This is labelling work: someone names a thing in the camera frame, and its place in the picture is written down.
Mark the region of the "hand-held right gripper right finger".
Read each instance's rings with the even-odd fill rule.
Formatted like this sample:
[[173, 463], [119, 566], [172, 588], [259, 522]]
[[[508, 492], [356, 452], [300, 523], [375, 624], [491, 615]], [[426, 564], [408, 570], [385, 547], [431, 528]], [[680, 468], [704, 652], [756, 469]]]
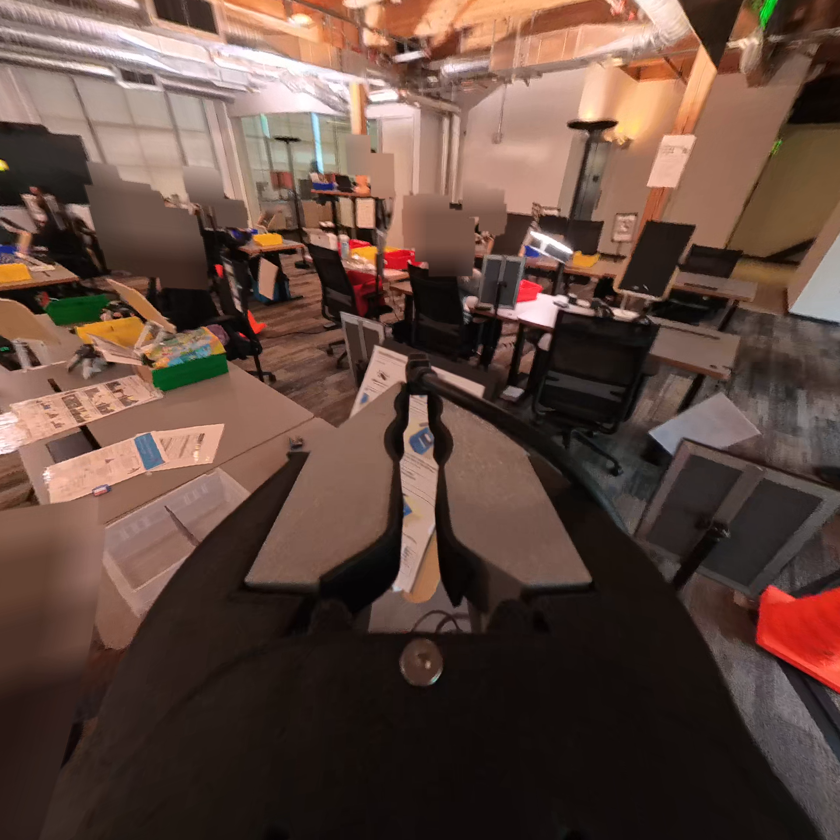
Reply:
[[465, 408], [442, 400], [437, 556], [455, 605], [586, 592], [592, 576], [526, 449]]

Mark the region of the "printed instruction sheet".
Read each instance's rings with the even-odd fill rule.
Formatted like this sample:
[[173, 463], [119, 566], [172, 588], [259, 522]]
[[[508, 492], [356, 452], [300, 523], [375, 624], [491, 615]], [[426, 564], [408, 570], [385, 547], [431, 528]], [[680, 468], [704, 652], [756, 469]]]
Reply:
[[[407, 357], [384, 345], [374, 348], [362, 384], [357, 391], [351, 415], [405, 381]], [[428, 424], [427, 397], [412, 395], [408, 420], [403, 434], [401, 460], [403, 494], [403, 541], [416, 543], [422, 557], [432, 531], [435, 531], [434, 504], [438, 482], [438, 464], [434, 459], [434, 436]]]

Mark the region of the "wooden board stand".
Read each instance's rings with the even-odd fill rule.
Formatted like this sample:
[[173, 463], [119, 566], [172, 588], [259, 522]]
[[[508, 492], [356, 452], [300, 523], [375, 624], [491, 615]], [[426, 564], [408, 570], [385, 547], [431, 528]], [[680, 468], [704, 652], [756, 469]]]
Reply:
[[422, 557], [419, 556], [416, 543], [404, 540], [400, 568], [392, 584], [392, 590], [401, 593], [404, 600], [420, 604], [431, 600], [439, 583], [436, 531], [430, 533]]

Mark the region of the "clear plastic box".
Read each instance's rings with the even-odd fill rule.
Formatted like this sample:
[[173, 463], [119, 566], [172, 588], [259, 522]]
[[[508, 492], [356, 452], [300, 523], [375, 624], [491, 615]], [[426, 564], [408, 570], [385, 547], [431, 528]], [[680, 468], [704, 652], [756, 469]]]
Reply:
[[103, 566], [135, 612], [162, 592], [194, 549], [250, 496], [228, 473], [212, 470], [106, 527]]

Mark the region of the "black office chair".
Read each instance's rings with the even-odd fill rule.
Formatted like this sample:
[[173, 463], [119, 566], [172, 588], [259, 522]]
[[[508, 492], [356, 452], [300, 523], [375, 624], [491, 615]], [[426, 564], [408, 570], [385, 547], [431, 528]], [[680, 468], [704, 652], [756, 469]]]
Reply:
[[344, 313], [364, 317], [369, 309], [370, 294], [363, 286], [354, 285], [338, 250], [308, 244], [307, 251], [321, 285], [321, 315], [328, 321], [326, 331], [341, 329]]
[[245, 263], [232, 262], [226, 257], [221, 257], [216, 264], [214, 283], [222, 314], [216, 318], [215, 325], [221, 327], [227, 337], [227, 358], [230, 361], [251, 359], [254, 365], [248, 373], [273, 386], [277, 378], [265, 371], [261, 364], [263, 347], [249, 311], [247, 290], [242, 283], [242, 279], [246, 278], [246, 268]]
[[413, 300], [410, 345], [452, 361], [476, 357], [484, 339], [484, 321], [465, 310], [457, 279], [429, 276], [426, 268], [413, 264], [408, 274]]
[[595, 436], [615, 434], [632, 415], [658, 332], [647, 317], [625, 321], [559, 310], [548, 349], [535, 364], [533, 421], [548, 423], [564, 447], [578, 439], [620, 476], [620, 463]]

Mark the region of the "green bin with colourful packets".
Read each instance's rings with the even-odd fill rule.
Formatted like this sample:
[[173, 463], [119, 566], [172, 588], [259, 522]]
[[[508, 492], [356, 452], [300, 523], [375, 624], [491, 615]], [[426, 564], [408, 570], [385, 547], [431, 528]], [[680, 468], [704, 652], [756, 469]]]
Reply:
[[224, 341], [217, 331], [201, 327], [161, 334], [140, 347], [143, 376], [154, 389], [169, 392], [228, 372]]

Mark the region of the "black panel stand pole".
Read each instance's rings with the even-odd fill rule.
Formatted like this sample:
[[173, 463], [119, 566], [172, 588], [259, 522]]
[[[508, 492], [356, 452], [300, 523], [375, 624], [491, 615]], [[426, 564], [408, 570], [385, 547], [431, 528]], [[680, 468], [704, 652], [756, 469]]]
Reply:
[[709, 520], [698, 541], [679, 563], [671, 585], [676, 592], [681, 592], [689, 579], [699, 570], [709, 554], [719, 543], [729, 539], [730, 527], [724, 521]]

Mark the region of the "paper sheet with blue picture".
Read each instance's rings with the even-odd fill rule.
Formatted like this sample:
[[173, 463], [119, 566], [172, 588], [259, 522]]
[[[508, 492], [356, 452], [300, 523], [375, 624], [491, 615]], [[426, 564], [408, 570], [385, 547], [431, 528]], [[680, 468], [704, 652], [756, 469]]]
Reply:
[[49, 503], [99, 497], [137, 476], [214, 463], [225, 425], [217, 423], [135, 435], [78, 455], [44, 473]]

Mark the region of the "blank white sheet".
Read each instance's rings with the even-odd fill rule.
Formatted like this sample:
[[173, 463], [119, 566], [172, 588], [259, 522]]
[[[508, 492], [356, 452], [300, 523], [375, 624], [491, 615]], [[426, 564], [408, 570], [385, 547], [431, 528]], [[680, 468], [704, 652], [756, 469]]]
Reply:
[[674, 455], [683, 441], [727, 449], [762, 434], [747, 416], [722, 393], [716, 393], [653, 427], [648, 436]]

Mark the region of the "grey desk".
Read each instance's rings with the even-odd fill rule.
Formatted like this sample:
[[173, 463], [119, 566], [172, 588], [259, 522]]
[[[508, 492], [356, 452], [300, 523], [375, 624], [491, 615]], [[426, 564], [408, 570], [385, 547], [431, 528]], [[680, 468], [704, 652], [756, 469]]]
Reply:
[[658, 326], [650, 356], [694, 375], [677, 413], [692, 406], [707, 379], [728, 382], [732, 378], [741, 343], [739, 335], [657, 317], [650, 321]]

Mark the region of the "long printed paper sheet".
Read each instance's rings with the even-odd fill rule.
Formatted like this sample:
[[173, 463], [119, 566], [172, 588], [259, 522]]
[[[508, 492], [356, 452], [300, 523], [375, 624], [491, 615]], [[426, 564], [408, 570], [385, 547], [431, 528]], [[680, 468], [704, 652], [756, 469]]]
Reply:
[[28, 443], [52, 438], [164, 396], [138, 375], [13, 403], [10, 413]]

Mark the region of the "black tablet on stand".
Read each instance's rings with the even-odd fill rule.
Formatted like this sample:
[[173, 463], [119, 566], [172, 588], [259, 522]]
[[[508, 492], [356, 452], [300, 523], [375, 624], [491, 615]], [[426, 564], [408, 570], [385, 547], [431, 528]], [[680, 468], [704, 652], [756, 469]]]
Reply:
[[647, 220], [632, 254], [613, 282], [615, 293], [650, 302], [666, 299], [696, 227]]

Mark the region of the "thin black floor lamp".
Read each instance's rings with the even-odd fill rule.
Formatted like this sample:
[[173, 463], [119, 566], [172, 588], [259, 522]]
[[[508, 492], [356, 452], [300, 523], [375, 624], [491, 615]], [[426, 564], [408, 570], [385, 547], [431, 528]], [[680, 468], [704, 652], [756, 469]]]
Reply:
[[308, 238], [303, 227], [303, 211], [301, 199], [298, 194], [298, 181], [295, 176], [295, 166], [293, 160], [293, 146], [300, 142], [296, 136], [287, 134], [274, 134], [273, 141], [281, 144], [286, 153], [287, 168], [284, 172], [287, 173], [284, 189], [286, 190], [287, 203], [287, 231], [292, 234], [292, 237], [297, 241], [299, 257], [295, 263], [297, 268], [306, 269], [308, 266]]

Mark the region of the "paper notice on pillar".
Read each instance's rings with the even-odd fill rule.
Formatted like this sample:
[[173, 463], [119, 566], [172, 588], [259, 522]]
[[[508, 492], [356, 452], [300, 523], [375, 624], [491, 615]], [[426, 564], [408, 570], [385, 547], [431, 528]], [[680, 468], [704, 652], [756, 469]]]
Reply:
[[647, 187], [677, 188], [696, 141], [694, 134], [664, 135], [647, 179]]

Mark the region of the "black monitor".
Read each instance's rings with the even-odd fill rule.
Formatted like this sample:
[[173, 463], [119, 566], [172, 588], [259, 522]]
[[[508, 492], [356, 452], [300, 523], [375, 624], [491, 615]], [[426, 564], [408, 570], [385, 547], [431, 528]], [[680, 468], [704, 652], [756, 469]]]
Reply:
[[22, 206], [32, 186], [59, 203], [88, 204], [91, 184], [82, 138], [39, 124], [1, 122], [1, 205]]

